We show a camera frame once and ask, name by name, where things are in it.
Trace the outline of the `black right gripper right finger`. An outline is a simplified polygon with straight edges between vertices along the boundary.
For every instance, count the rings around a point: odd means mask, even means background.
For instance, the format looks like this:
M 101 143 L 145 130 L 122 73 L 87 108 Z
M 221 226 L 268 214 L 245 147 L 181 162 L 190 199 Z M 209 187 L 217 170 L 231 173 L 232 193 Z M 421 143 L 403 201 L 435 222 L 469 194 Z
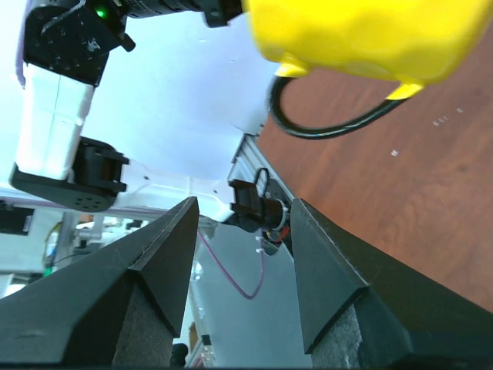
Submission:
M 316 366 L 489 366 L 492 315 L 296 199 L 305 352 Z

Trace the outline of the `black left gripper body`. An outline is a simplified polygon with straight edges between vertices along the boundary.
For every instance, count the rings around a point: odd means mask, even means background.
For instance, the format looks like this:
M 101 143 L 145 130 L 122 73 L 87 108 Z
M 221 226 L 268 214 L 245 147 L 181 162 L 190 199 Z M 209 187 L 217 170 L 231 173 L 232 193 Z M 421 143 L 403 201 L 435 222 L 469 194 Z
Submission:
M 210 28 L 228 26 L 232 19 L 243 14 L 241 0 L 189 0 L 186 6 L 189 10 L 202 12 Z

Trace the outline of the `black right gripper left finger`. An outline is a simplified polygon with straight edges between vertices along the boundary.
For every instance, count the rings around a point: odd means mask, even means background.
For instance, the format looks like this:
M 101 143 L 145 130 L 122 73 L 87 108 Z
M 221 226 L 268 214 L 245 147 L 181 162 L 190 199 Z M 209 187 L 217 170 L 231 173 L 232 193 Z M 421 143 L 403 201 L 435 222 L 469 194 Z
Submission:
M 150 224 L 1 300 L 4 365 L 167 365 L 199 221 L 189 197 Z

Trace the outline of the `yellow enamel mug black handle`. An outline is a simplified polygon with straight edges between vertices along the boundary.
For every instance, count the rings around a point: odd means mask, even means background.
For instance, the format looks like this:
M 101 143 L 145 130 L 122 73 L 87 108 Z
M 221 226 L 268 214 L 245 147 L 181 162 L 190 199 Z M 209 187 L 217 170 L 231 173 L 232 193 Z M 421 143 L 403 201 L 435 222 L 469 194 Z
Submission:
M 448 78 L 483 37 L 490 0 L 245 1 L 253 40 L 278 65 L 270 113 L 287 134 L 327 140 L 364 128 L 431 84 Z M 395 81 L 373 109 L 344 123 L 301 126 L 281 106 L 287 85 L 314 69 Z

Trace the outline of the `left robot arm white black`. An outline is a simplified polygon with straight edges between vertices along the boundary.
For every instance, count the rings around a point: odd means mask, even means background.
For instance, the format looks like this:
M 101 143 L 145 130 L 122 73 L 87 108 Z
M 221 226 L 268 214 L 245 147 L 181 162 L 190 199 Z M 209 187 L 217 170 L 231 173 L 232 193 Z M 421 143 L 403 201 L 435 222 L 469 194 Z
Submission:
M 217 28 L 245 8 L 243 1 L 27 2 L 16 56 L 24 104 L 9 183 L 84 213 L 159 213 L 193 197 L 203 216 L 222 224 L 251 233 L 284 229 L 287 202 L 266 197 L 256 181 L 156 173 L 81 134 L 109 53 L 136 46 L 126 33 L 128 18 L 192 11 Z

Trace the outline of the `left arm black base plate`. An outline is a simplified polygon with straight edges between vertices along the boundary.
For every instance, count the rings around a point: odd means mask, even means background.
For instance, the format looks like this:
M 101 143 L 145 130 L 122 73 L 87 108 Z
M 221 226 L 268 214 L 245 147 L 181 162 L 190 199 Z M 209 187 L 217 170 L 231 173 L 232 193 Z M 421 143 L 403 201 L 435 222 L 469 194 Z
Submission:
M 263 189 L 260 193 L 264 205 L 264 224 L 261 226 L 261 247 L 269 256 L 275 255 L 285 247 L 293 255 L 290 229 L 291 200 L 287 192 L 280 186 L 280 181 L 270 176 L 266 167 L 255 173 L 254 184 L 258 185 L 261 178 Z

